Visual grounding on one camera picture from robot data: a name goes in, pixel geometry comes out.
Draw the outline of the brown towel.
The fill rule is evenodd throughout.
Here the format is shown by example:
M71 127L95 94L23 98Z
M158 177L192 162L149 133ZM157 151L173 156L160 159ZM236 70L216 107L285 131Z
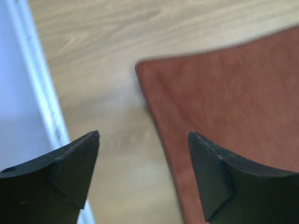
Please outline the brown towel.
M298 26L226 49L141 61L135 70L186 224L204 223L191 131L250 160L298 171Z

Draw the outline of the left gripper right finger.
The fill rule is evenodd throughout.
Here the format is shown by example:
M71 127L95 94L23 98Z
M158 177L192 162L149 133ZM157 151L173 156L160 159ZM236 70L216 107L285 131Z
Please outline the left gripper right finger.
M211 224L296 224L299 174L269 167L188 135L204 220Z

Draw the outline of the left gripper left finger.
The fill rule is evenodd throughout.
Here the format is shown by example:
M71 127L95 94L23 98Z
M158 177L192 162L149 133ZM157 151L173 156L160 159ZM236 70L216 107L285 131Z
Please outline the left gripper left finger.
M100 147L92 131L0 173L2 224L75 224L85 207Z

